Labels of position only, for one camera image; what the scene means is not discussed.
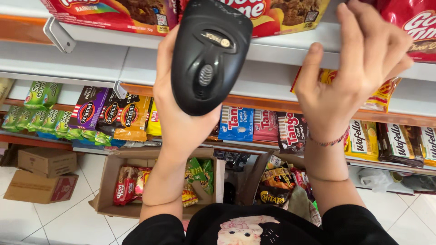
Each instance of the black barcode scanner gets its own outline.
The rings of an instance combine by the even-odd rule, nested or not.
[[[174,46],[171,85],[179,107],[204,115],[229,94],[244,64],[253,24],[218,0],[190,0]]]

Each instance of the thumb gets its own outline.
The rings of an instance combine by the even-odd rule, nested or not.
[[[323,54],[322,44],[312,43],[298,74],[297,84],[295,85],[296,93],[313,91],[317,86]]]

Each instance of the floor tile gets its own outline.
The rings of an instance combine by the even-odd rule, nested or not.
[[[11,201],[0,196],[0,238],[21,241],[42,227],[31,202]]]
[[[410,208],[395,222],[388,233],[400,245],[436,244],[436,235]]]
[[[28,236],[23,242],[38,244],[38,245],[49,245],[47,236],[45,235],[44,228],[40,228],[35,233]]]
[[[100,188],[105,159],[106,156],[96,154],[85,154],[78,157],[78,163],[82,167],[82,171],[92,191]]]
[[[436,234],[436,196],[421,194],[410,208]]]
[[[44,226],[50,245],[56,244],[111,244],[115,237],[105,217],[97,214],[88,201],[89,195],[79,204]]]
[[[35,203],[36,211],[38,212],[39,218],[41,219],[42,225],[46,225],[52,221],[57,216],[61,215],[63,212],[67,211],[87,196],[92,194],[91,188],[89,188],[88,182],[83,175],[82,170],[79,168],[74,171],[75,174],[79,175],[76,187],[74,188],[73,195],[68,201],[61,201],[51,204],[38,204]]]
[[[6,193],[15,171],[17,171],[15,167],[0,167],[0,195]]]
[[[409,196],[409,195],[401,195],[398,194],[399,197],[401,197],[401,199],[408,205],[412,205],[412,203],[419,197],[419,194],[415,194],[414,196]]]
[[[366,208],[373,213],[385,230],[388,230],[408,208],[407,204],[395,193],[375,193],[359,188],[357,191]]]
[[[106,215],[105,217],[116,238],[120,237],[139,222],[139,219],[109,217]]]
[[[126,233],[124,233],[122,236],[120,236],[116,241],[118,242],[118,244],[119,245],[121,245],[122,243],[123,243],[123,241],[124,241],[124,238],[126,238],[127,237],[127,235],[131,232],[131,231],[133,231],[135,228],[136,228],[136,226],[138,226],[139,225],[139,223],[138,224],[136,224],[135,226],[133,226],[130,230],[128,230]]]

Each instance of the orange wafer package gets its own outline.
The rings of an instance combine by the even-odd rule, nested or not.
[[[298,75],[300,74],[300,69],[297,72],[297,76],[295,76],[294,83],[291,87],[291,92],[295,93],[295,85],[297,83]],[[334,78],[336,77],[337,70],[330,69],[320,69],[320,81],[321,83],[325,83],[330,85]],[[371,97],[365,102],[365,104],[361,107],[361,109],[370,109],[375,111],[388,112],[389,100],[394,93],[394,90],[398,83],[401,81],[401,78],[392,78],[383,83],[377,91],[375,91]]]
[[[122,128],[117,128],[113,136],[117,140],[146,141],[146,123],[150,115],[152,97],[131,95],[126,98],[126,106],[121,109],[117,121]]]

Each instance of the green snack bag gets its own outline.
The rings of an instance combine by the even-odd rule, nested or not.
[[[82,130],[82,136],[83,138],[91,141],[91,142],[95,142],[95,134],[96,132],[94,130]]]
[[[27,109],[46,110],[44,107],[44,90],[46,86],[46,82],[33,81],[24,101],[24,106]]]
[[[11,132],[18,132],[19,130],[16,128],[16,123],[18,118],[21,115],[21,111],[23,110],[22,106],[11,105],[7,115],[4,117],[4,121],[2,124],[2,128]]]
[[[212,195],[214,193],[214,171],[212,160],[200,160],[200,166],[203,169],[204,175],[208,179],[207,181],[200,181],[201,187],[203,187],[203,190],[207,194]]]
[[[100,143],[104,146],[111,146],[110,142],[112,140],[112,136],[104,134],[100,131],[96,131],[95,133],[95,145],[97,145],[97,143]]]
[[[82,129],[72,129],[69,128],[68,129],[68,135],[70,137],[72,137],[73,139],[77,139],[77,140],[82,140],[83,136],[82,136]]]
[[[44,124],[45,118],[48,112],[46,111],[36,111],[33,115],[30,123],[27,124],[26,128],[29,132],[41,131],[41,127]]]
[[[34,110],[28,110],[23,107],[15,125],[17,130],[22,131],[23,129],[27,128],[27,124],[29,124],[30,120],[32,120],[34,114]]]
[[[186,169],[192,174],[193,180],[201,180],[201,181],[207,181],[208,179],[203,173],[203,170],[198,163],[198,160],[196,157],[191,158],[191,160],[188,161],[186,164]]]
[[[67,111],[59,111],[59,121],[56,123],[56,126],[54,127],[54,131],[56,133],[56,136],[58,137],[64,137],[68,139],[68,122],[70,121],[72,112]]]
[[[59,92],[61,91],[62,84],[57,82],[48,82],[44,89],[43,105],[50,110],[58,101]]]
[[[55,133],[56,123],[59,121],[59,114],[63,111],[50,110],[41,125],[41,131],[44,133]]]

